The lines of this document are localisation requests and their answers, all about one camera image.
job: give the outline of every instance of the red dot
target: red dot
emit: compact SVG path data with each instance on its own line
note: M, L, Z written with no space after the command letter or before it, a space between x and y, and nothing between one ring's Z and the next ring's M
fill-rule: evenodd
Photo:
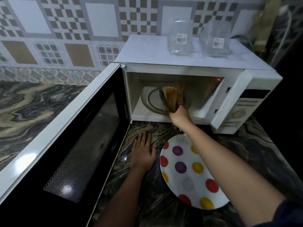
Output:
M206 188L212 193L216 193L219 191L219 186L214 179L207 179L205 185Z
M163 146L163 149L167 149L169 147L169 142L167 141L165 144L164 144L164 146Z
M180 194L180 195L178 196L178 198L179 198L181 201L183 201L183 202L185 202L186 204L188 204L189 206L191 206L191 201L190 201L190 199L189 199L186 195Z
M167 158L163 155L160 156L160 166L161 167L167 167L167 165L169 164L169 161L167 160Z

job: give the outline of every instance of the purple dot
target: purple dot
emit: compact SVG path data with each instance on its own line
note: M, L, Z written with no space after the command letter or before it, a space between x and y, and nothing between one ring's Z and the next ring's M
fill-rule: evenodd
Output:
M183 154L183 149L180 146L174 146L172 148L172 152L174 153L174 155L180 156Z
M183 174L183 173L186 172L187 167L186 167L186 165L185 165L184 162L177 162L177 163L175 164L175 169L176 169L176 171L177 171L178 173Z

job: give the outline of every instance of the forearm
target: forearm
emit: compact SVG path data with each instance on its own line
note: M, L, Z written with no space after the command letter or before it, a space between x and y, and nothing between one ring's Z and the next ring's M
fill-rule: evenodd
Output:
M143 177L144 172L142 170L131 169L119 191L100 215L95 227L134 226Z
M245 161L194 124L189 122L182 130L244 223L252 226L271 221L285 197Z

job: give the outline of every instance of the dark sleeve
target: dark sleeve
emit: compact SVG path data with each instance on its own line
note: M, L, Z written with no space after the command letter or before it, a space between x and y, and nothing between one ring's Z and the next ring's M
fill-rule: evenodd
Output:
M277 208L273 221L253 227L301 227L303 226L303 205L289 200L283 201Z

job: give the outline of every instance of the microwave top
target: microwave top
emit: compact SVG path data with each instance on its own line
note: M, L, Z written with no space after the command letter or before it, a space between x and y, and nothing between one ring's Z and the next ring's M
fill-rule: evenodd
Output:
M172 56L167 49L166 36L132 34L115 63L164 64L218 68L274 70L260 57L236 39L230 40L232 54L227 58L208 57L202 53L199 38L193 38L195 53L192 56Z

